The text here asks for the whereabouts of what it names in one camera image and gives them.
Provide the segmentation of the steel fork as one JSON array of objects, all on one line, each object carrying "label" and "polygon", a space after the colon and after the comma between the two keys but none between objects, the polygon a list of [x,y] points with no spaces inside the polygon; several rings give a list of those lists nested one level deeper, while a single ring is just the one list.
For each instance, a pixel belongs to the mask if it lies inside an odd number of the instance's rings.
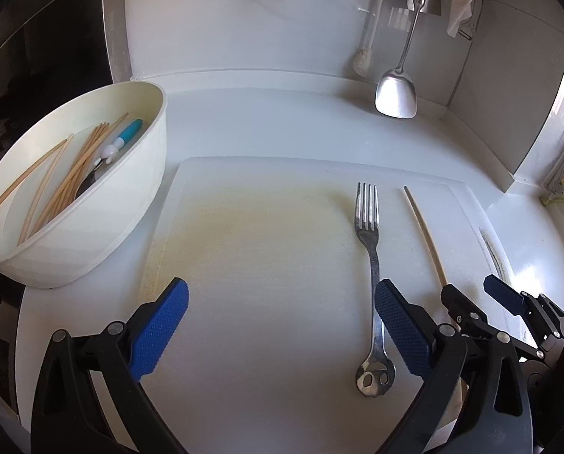
[{"label": "steel fork", "polygon": [[383,396],[395,381],[396,369],[385,350],[384,324],[375,308],[374,294],[379,278],[379,205],[376,185],[359,182],[357,186],[355,234],[369,257],[371,287],[371,344],[366,359],[358,367],[356,386],[366,398]]}]

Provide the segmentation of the blue handled child spoon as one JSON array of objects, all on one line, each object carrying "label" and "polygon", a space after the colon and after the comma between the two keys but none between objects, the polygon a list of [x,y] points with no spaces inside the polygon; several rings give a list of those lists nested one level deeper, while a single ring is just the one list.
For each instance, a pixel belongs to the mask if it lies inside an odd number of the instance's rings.
[{"label": "blue handled child spoon", "polygon": [[87,189],[96,182],[97,171],[99,171],[100,168],[109,166],[109,164],[113,163],[113,160],[115,160],[120,154],[120,151],[123,150],[124,146],[126,146],[141,129],[142,123],[143,121],[141,119],[134,119],[114,140],[110,141],[101,149],[96,160],[93,162],[93,167],[77,188],[75,195],[76,199],[78,199],[80,195],[86,192]]}]

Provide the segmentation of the cream round basin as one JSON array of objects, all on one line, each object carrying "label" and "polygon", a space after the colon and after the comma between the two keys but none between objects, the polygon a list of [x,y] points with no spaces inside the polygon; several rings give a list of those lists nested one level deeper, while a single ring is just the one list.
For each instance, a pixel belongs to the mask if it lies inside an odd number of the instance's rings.
[{"label": "cream round basin", "polygon": [[[63,104],[31,126],[0,160],[0,273],[26,286],[56,288],[86,275],[134,230],[155,199],[167,157],[167,95],[153,83],[102,87]],[[141,129],[78,199],[101,149],[134,119]],[[48,161],[76,133],[107,122],[67,207],[31,238],[20,232]]]}]

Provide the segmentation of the hanging steel spatula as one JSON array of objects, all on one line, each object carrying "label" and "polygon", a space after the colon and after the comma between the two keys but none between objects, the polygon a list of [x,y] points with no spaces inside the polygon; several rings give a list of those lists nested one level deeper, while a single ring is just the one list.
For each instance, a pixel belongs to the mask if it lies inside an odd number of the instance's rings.
[{"label": "hanging steel spatula", "polygon": [[412,119],[417,114],[416,90],[405,71],[405,62],[424,3],[426,0],[413,0],[414,16],[399,62],[394,69],[385,72],[377,83],[374,105],[376,111],[382,115],[396,119]]}]

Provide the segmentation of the white hanging brush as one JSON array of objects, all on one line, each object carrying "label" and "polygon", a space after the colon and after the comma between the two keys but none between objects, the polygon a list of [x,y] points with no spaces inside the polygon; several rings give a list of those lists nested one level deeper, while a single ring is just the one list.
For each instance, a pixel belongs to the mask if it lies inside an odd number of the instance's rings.
[{"label": "white hanging brush", "polygon": [[379,24],[383,0],[374,0],[365,26],[362,46],[353,58],[353,69],[361,77],[366,77],[373,63],[372,49]]}]

